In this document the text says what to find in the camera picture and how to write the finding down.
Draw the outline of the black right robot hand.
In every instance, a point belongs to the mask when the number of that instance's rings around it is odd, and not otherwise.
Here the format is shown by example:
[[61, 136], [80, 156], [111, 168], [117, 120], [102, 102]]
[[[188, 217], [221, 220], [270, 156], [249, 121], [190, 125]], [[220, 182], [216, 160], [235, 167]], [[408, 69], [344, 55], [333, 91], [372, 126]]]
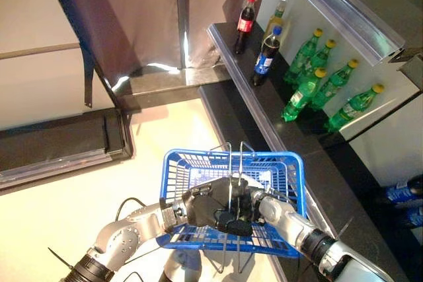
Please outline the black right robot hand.
[[258, 219], [258, 201], [264, 186], [255, 180], [235, 178], [231, 181], [231, 213], [236, 219], [251, 223]]

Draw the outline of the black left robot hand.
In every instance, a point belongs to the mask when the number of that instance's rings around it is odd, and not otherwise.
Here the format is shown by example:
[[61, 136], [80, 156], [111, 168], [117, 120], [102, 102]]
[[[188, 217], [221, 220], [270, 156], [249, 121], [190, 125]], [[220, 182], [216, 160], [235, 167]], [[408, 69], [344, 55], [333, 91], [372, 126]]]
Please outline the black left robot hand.
[[231, 181], [229, 178], [219, 178], [190, 188], [183, 194], [190, 225], [209, 226], [237, 236], [252, 235], [252, 224], [236, 219], [230, 211]]

